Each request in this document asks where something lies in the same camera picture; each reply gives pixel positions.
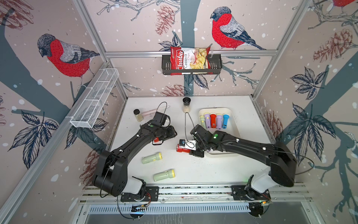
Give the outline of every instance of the red object in gripper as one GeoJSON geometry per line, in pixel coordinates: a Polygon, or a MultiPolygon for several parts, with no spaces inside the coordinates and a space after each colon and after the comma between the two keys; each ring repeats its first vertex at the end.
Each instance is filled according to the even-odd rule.
{"type": "Polygon", "coordinates": [[[211,128],[216,128],[216,114],[211,113],[210,118],[211,118],[211,128]]]}

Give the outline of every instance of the chips bag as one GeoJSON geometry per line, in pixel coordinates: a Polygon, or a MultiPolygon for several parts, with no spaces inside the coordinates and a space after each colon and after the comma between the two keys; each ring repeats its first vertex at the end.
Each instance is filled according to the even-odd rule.
{"type": "MultiPolygon", "coordinates": [[[[210,68],[207,55],[208,48],[170,47],[170,62],[172,69],[205,69],[210,68]]],[[[171,73],[171,75],[188,75],[190,72],[171,73]]]]}

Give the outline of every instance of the red flashlight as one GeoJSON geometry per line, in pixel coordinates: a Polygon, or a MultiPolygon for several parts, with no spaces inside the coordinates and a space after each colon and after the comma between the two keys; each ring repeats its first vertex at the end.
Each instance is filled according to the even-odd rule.
{"type": "Polygon", "coordinates": [[[186,149],[186,148],[180,148],[179,147],[179,144],[176,146],[176,151],[177,152],[187,152],[189,153],[190,152],[190,149],[186,149]]]}
{"type": "Polygon", "coordinates": [[[210,118],[211,118],[211,128],[216,128],[216,114],[211,113],[210,118]]]}

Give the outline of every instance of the jar lid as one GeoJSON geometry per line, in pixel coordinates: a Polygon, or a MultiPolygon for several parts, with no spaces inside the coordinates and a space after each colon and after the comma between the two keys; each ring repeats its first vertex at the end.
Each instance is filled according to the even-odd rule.
{"type": "Polygon", "coordinates": [[[191,99],[189,97],[184,97],[183,103],[185,106],[189,106],[191,99]]]}

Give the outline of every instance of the white wire mesh basket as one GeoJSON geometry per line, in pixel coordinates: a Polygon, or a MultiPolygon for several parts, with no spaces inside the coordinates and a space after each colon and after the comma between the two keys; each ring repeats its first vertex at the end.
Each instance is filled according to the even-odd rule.
{"type": "Polygon", "coordinates": [[[105,68],[91,87],[85,100],[71,119],[71,124],[76,128],[92,128],[100,114],[104,103],[107,100],[116,80],[118,79],[118,71],[115,68],[105,68]]]}

